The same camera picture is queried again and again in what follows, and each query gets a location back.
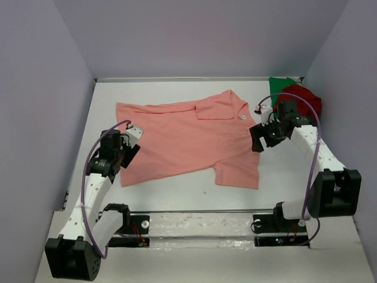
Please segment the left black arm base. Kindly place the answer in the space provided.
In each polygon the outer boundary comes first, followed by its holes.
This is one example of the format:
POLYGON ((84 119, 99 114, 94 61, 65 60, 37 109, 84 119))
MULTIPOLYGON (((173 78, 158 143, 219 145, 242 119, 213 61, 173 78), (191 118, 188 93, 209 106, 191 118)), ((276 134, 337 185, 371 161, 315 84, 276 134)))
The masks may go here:
POLYGON ((110 239, 109 248, 148 248, 150 216, 131 214, 130 224, 120 228, 110 239))

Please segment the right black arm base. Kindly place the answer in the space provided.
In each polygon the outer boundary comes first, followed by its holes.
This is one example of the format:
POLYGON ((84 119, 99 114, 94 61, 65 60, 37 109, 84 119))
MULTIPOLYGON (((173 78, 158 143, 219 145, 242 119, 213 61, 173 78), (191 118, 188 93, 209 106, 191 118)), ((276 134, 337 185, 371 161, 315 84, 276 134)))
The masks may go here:
POLYGON ((299 226, 298 220, 276 220, 273 214, 253 215, 250 229, 255 247, 296 246, 309 239, 306 226, 299 226))

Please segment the green t shirt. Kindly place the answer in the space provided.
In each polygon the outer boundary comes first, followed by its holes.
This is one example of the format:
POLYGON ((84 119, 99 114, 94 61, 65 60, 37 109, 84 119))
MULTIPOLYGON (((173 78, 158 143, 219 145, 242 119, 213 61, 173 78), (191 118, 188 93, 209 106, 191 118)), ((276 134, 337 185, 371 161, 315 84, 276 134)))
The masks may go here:
POLYGON ((295 85, 297 82, 291 78, 269 78, 270 94, 281 93, 284 88, 295 85))

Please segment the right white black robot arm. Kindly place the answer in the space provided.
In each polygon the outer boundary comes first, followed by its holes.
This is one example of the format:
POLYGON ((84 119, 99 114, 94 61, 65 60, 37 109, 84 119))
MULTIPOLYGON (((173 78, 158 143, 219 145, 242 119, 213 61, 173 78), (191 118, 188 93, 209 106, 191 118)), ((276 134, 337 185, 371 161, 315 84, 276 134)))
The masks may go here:
POLYGON ((311 218, 353 216, 356 213, 362 176, 340 162, 322 139, 318 122, 299 114, 294 100, 281 102, 277 114, 260 104, 256 114, 261 122, 250 128, 252 151, 261 153, 289 139, 310 164, 303 199, 277 203, 271 224, 285 231, 293 221, 311 218))

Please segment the white foam front panel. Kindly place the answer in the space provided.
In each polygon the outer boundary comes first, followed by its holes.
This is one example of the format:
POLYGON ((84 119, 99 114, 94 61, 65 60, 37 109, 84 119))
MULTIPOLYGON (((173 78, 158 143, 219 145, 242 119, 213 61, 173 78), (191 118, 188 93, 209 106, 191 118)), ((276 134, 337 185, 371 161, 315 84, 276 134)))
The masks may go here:
MULTIPOLYGON (((95 280, 54 278, 46 254, 37 282, 373 282, 350 217, 309 221, 296 246, 255 247, 253 215, 269 210, 134 212, 150 216, 148 248, 109 248, 95 280)), ((67 217, 56 213, 49 238, 67 217)))

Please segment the aluminium back table rail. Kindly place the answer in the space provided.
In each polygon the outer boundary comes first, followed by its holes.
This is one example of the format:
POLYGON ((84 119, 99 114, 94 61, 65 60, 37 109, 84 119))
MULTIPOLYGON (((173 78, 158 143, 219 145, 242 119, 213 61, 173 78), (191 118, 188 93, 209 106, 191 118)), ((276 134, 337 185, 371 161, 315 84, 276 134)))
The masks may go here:
POLYGON ((113 77, 95 78, 96 83, 152 83, 202 81, 268 81, 269 77, 113 77))

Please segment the pink t shirt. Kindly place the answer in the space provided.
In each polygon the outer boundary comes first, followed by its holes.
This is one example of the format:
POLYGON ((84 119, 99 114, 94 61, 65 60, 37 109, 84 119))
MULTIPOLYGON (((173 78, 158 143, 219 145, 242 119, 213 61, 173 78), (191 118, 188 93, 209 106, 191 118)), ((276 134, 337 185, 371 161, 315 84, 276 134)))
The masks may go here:
POLYGON ((233 91, 171 104, 117 103, 115 113, 144 132, 136 157, 121 170, 123 187, 211 167, 217 185, 258 189, 259 154, 249 132, 256 123, 233 91))

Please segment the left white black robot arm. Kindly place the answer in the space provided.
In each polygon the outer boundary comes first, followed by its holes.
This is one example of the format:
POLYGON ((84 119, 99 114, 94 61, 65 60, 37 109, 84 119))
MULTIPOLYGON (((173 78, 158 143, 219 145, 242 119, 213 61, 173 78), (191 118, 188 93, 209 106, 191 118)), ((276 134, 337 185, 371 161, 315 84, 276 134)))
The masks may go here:
POLYGON ((84 163, 81 191, 72 212, 56 238, 49 238, 45 254, 54 278, 93 281, 107 257, 113 235, 130 227, 130 210, 125 204, 101 204, 116 175, 138 153, 143 130, 128 126, 104 130, 84 163))

